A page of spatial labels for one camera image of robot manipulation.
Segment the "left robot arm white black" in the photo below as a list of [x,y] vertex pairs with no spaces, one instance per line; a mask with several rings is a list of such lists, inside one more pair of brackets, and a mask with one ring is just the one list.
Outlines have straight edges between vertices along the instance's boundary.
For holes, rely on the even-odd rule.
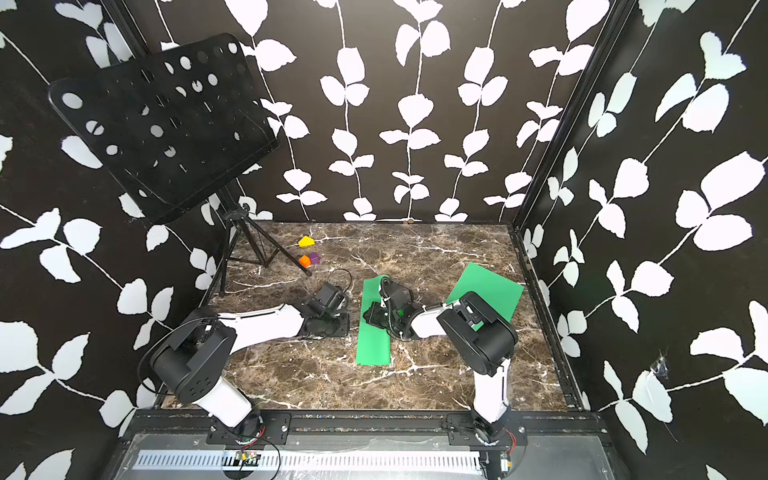
[[230,357],[272,340],[344,337],[349,326],[346,308],[314,300],[242,313],[202,307],[153,345],[137,371],[160,380],[179,402],[207,411],[217,430],[247,443],[261,434],[263,421],[249,397],[224,378]]

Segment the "black perforated music stand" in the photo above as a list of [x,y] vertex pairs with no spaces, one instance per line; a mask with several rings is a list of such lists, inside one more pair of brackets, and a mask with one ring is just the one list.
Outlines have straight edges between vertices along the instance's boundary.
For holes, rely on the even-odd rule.
[[237,235],[274,240],[228,189],[279,147],[234,35],[57,80],[48,100],[147,222],[170,223],[217,195]]

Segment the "yellow toy block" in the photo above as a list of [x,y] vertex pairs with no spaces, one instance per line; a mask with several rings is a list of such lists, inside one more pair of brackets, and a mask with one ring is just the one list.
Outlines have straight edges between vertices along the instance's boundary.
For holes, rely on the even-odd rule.
[[300,248],[308,248],[314,246],[315,244],[315,240],[309,236],[303,236],[298,242],[298,246]]

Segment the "black front mounting rail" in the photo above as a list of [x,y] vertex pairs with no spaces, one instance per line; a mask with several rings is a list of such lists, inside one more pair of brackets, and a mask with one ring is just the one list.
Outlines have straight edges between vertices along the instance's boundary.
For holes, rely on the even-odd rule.
[[300,435],[438,436],[451,446],[523,446],[535,437],[586,436],[612,441],[594,413],[513,411],[494,437],[483,438],[468,411],[441,410],[262,410],[265,437],[283,446]]

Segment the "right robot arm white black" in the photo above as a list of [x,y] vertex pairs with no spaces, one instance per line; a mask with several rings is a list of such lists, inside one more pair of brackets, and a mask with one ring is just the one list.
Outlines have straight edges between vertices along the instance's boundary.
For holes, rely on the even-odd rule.
[[422,305],[405,286],[385,277],[380,299],[362,313],[364,322],[394,340],[445,336],[474,372],[473,428],[484,443],[506,429],[510,406],[508,370],[518,334],[478,293],[469,291],[449,303]]

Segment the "green rectangular paper sheet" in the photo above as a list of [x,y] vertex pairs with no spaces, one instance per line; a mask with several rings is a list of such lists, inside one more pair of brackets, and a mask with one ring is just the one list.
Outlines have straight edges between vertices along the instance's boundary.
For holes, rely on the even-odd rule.
[[356,364],[361,366],[387,366],[391,362],[390,337],[385,330],[369,325],[363,314],[381,302],[379,287],[384,275],[363,282],[360,325],[357,340]]

